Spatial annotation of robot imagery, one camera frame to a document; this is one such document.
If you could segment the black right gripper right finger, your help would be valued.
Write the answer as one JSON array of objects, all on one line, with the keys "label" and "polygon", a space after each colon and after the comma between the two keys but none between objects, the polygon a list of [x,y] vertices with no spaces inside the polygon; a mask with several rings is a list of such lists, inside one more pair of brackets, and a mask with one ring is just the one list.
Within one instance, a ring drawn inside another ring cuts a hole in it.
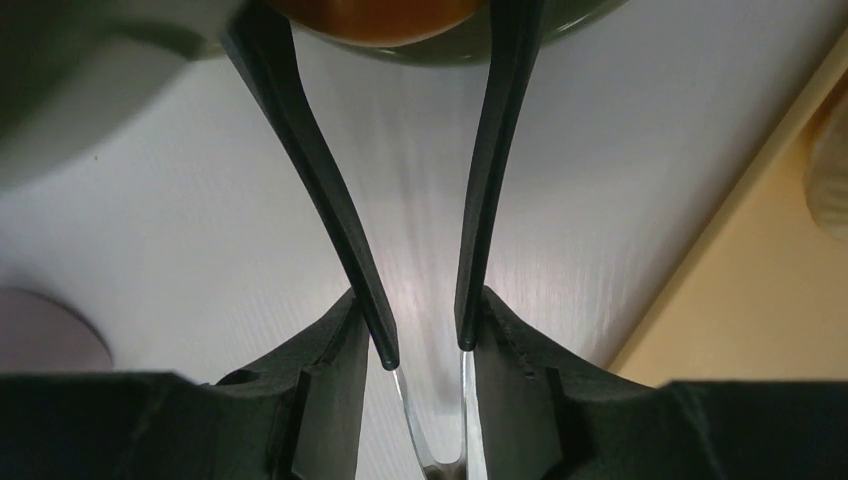
[{"label": "black right gripper right finger", "polygon": [[843,479],[847,386],[651,388],[566,350],[485,289],[474,351],[492,479]]}]

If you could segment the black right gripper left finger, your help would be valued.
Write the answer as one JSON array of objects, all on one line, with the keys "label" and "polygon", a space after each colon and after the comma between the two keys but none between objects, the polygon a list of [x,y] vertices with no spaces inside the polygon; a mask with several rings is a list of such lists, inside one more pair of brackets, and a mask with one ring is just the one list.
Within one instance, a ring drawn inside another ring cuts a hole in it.
[{"label": "black right gripper left finger", "polygon": [[352,292],[215,384],[170,372],[5,375],[5,479],[351,479],[369,335]]}]

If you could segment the black metal food tongs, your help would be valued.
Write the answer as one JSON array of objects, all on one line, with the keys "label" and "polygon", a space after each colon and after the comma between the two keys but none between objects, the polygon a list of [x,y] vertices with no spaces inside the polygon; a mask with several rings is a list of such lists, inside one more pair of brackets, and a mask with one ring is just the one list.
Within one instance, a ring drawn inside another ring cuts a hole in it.
[{"label": "black metal food tongs", "polygon": [[[466,189],[454,300],[461,379],[471,376],[491,238],[514,132],[541,45],[542,1],[489,5],[490,65]],[[463,479],[467,458],[437,461],[408,398],[397,327],[346,183],[303,90],[290,21],[248,3],[222,43],[305,186],[358,301],[383,367],[393,374],[419,468],[427,479]]]}]

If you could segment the orange glazed donut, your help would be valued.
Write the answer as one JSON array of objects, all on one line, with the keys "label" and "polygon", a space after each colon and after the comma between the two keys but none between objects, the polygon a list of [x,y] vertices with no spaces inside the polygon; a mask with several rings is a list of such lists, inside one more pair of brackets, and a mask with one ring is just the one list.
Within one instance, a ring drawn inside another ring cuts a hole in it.
[{"label": "orange glazed donut", "polygon": [[296,24],[353,46],[396,47],[441,34],[469,19],[478,0],[277,0]]}]

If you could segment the green three-tier dessert stand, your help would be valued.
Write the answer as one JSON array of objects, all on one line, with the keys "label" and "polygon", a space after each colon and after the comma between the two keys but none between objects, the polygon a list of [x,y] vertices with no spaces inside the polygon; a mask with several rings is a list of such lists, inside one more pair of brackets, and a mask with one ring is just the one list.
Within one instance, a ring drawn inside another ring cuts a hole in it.
[{"label": "green three-tier dessert stand", "polygon": [[1,186],[108,138],[192,63],[222,55],[235,1],[5,1]]}]

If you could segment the yellow serving tray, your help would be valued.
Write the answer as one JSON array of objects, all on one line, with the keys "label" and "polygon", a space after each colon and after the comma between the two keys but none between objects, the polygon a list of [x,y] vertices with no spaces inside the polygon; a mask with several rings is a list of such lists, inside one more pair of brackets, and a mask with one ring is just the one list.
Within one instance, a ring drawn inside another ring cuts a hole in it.
[{"label": "yellow serving tray", "polygon": [[610,368],[647,385],[672,379],[846,379],[845,38]]}]

